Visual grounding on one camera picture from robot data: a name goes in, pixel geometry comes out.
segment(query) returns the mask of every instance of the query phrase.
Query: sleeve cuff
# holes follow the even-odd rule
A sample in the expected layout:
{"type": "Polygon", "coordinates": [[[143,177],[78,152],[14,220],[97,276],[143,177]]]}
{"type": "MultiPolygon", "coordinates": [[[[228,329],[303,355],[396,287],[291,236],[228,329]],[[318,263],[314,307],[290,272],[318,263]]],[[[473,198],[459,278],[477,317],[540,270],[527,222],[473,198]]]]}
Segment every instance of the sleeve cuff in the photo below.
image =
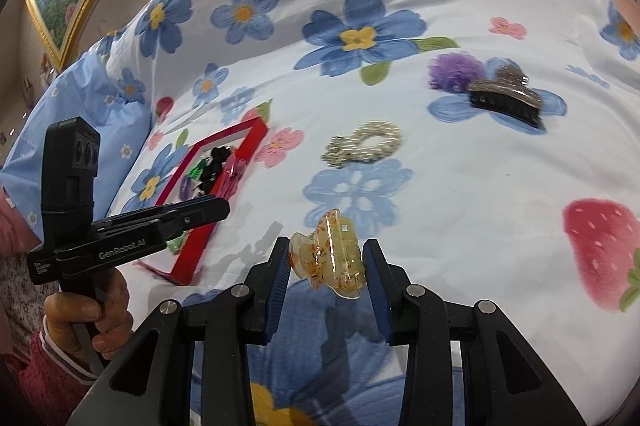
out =
{"type": "Polygon", "coordinates": [[[97,379],[94,374],[85,370],[82,366],[77,364],[73,359],[67,356],[60,348],[57,346],[51,336],[49,335],[49,328],[47,327],[47,317],[44,316],[42,320],[42,331],[40,332],[40,343],[42,344],[42,349],[46,352],[49,359],[53,361],[57,366],[59,366],[62,370],[64,370],[69,376],[73,377],[75,380],[79,381],[82,384],[87,386],[91,386],[94,381],[97,379]]]}

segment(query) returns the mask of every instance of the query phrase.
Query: translucent yellow hair clip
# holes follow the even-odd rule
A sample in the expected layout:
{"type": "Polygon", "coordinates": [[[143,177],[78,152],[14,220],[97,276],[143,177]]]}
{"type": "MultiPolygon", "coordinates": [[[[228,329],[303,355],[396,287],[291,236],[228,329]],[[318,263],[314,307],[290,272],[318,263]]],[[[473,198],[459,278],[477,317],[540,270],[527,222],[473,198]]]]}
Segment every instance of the translucent yellow hair clip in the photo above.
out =
{"type": "Polygon", "coordinates": [[[367,282],[353,222],[341,217],[340,210],[325,213],[311,235],[291,237],[289,263],[314,289],[324,283],[343,298],[359,298],[367,282]]]}

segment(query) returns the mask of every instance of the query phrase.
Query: blue flower print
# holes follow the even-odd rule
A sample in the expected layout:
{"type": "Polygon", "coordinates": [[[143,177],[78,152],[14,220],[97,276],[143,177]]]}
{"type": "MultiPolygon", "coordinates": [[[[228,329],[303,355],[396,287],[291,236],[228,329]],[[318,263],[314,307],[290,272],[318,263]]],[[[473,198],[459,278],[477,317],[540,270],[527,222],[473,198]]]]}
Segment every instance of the blue flower print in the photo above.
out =
{"type": "Polygon", "coordinates": [[[344,20],[315,10],[302,28],[305,40],[322,46],[305,54],[294,69],[322,64],[322,76],[340,76],[362,62],[400,60],[417,54],[418,46],[407,38],[420,36],[427,24],[411,10],[386,14],[382,0],[345,0],[344,20]]]}
{"type": "Polygon", "coordinates": [[[189,151],[188,146],[182,145],[171,153],[172,147],[171,143],[166,145],[156,156],[151,168],[140,172],[131,186],[135,195],[126,202],[122,213],[148,208],[156,203],[169,182],[172,170],[180,164],[189,151]]]}
{"type": "Polygon", "coordinates": [[[100,44],[98,44],[98,48],[95,50],[99,56],[107,56],[111,53],[111,46],[113,42],[117,42],[122,35],[127,31],[127,26],[124,26],[122,29],[118,29],[117,31],[109,31],[106,36],[102,37],[100,44]]]}
{"type": "Polygon", "coordinates": [[[601,79],[600,76],[597,76],[595,74],[590,74],[586,70],[581,69],[580,67],[574,67],[573,65],[568,65],[566,69],[575,74],[579,74],[580,76],[583,76],[594,83],[597,83],[598,85],[600,85],[605,89],[608,89],[611,86],[609,82],[606,82],[605,80],[601,79]]]}
{"type": "MultiPolygon", "coordinates": [[[[518,67],[518,64],[514,61],[506,60],[505,58],[491,58],[484,65],[486,77],[495,80],[497,70],[506,65],[518,67]]],[[[542,89],[532,90],[540,94],[542,97],[543,105],[542,110],[540,111],[541,116],[566,116],[566,103],[560,96],[542,89]]],[[[541,125],[541,127],[537,129],[523,123],[515,117],[472,107],[469,102],[469,94],[466,92],[442,96],[435,101],[432,101],[427,106],[427,111],[438,121],[442,121],[444,123],[460,123],[460,121],[471,119],[474,116],[478,116],[478,114],[488,113],[501,125],[517,130],[518,132],[526,133],[528,135],[540,135],[546,133],[544,125],[541,125]]]]}
{"type": "MultiPolygon", "coordinates": [[[[257,424],[397,426],[404,377],[370,383],[392,355],[378,332],[366,289],[357,300],[306,280],[287,289],[278,330],[267,346],[248,345],[257,424]]],[[[214,297],[191,295],[185,305],[214,297]]],[[[194,352],[191,409],[202,410],[202,343],[194,352]]]]}
{"type": "Polygon", "coordinates": [[[211,13],[211,23],[226,29],[226,42],[239,44],[245,35],[254,40],[266,40],[273,34],[273,22],[266,15],[280,0],[231,0],[211,13]]]}
{"type": "Polygon", "coordinates": [[[220,102],[220,110],[223,112],[223,125],[228,125],[240,117],[247,103],[254,98],[255,89],[240,87],[234,90],[228,98],[220,102]]]}
{"type": "Polygon", "coordinates": [[[141,34],[140,52],[148,58],[156,57],[158,42],[172,54],[182,45],[182,31],[178,24],[191,18],[191,0],[152,0],[136,24],[135,34],[141,34]]]}
{"type": "Polygon", "coordinates": [[[635,60],[640,54],[638,36],[612,1],[609,2],[609,25],[600,31],[600,36],[610,44],[617,45],[620,56],[625,60],[635,60]]]}
{"type": "Polygon", "coordinates": [[[216,99],[220,92],[218,87],[229,74],[229,69],[226,67],[218,68],[215,63],[207,64],[204,70],[204,76],[198,78],[193,84],[193,95],[196,96],[193,102],[193,108],[197,108],[200,105],[209,103],[216,99]]]}
{"type": "Polygon", "coordinates": [[[402,168],[398,159],[375,163],[351,162],[344,168],[322,170],[302,190],[316,204],[305,216],[305,226],[315,228],[327,211],[338,208],[353,221],[361,239],[375,237],[381,227],[395,226],[399,212],[391,197],[414,172],[402,168]]]}
{"type": "Polygon", "coordinates": [[[143,96],[146,91],[145,84],[133,76],[129,67],[122,69],[122,78],[118,80],[118,90],[128,102],[145,102],[143,96]]]}

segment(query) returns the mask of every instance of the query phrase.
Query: pearl hair tie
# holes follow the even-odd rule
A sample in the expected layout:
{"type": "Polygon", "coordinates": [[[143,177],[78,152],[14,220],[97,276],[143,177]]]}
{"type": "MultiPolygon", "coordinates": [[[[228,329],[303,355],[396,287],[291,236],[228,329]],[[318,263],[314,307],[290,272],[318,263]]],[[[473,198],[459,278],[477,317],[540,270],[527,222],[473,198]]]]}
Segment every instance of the pearl hair tie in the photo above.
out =
{"type": "Polygon", "coordinates": [[[348,161],[378,161],[393,154],[401,144],[402,133],[397,125],[388,121],[368,121],[351,135],[333,137],[320,159],[328,162],[329,166],[341,168],[348,161]],[[385,140],[377,145],[363,146],[363,141],[375,135],[385,140]]]}

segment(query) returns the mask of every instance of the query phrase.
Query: metal screw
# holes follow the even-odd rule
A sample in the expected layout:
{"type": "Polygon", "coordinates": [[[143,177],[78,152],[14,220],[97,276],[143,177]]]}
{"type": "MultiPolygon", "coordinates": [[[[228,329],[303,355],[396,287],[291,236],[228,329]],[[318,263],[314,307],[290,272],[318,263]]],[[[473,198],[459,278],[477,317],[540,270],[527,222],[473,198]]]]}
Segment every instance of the metal screw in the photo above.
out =
{"type": "Polygon", "coordinates": [[[426,293],[426,289],[422,286],[422,285],[418,285],[417,283],[412,283],[411,285],[408,285],[406,288],[406,293],[409,296],[423,296],[424,293],[426,293]]]}
{"type": "Polygon", "coordinates": [[[178,304],[174,300],[165,300],[160,304],[162,314],[172,314],[178,310],[178,304]]]}
{"type": "Polygon", "coordinates": [[[478,304],[478,308],[480,310],[480,312],[483,312],[484,314],[493,314],[495,312],[495,303],[489,300],[482,300],[479,304],[478,304]]]}
{"type": "Polygon", "coordinates": [[[235,296],[236,298],[242,297],[242,296],[246,296],[249,294],[249,288],[243,284],[243,283],[239,283],[238,285],[234,285],[231,288],[231,295],[235,296]]]}

